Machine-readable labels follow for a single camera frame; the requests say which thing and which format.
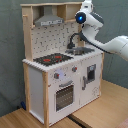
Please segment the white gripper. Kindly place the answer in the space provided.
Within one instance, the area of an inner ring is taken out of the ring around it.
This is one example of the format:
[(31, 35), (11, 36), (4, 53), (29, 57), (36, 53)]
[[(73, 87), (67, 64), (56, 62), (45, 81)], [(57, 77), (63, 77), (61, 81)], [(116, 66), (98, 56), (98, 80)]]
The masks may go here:
[(93, 11), (92, 0), (84, 0), (81, 5), (81, 9), (86, 9), (88, 12)]

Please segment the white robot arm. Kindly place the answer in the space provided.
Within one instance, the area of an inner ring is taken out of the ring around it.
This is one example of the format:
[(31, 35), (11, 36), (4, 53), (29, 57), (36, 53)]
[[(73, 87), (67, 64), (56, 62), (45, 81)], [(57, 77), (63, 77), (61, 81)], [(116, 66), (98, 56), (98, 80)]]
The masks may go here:
[(109, 39), (103, 38), (104, 20), (94, 11), (92, 0), (82, 2), (75, 14), (75, 20), (81, 26), (80, 38), (83, 41), (103, 52), (116, 54), (128, 61), (128, 36), (116, 35)]

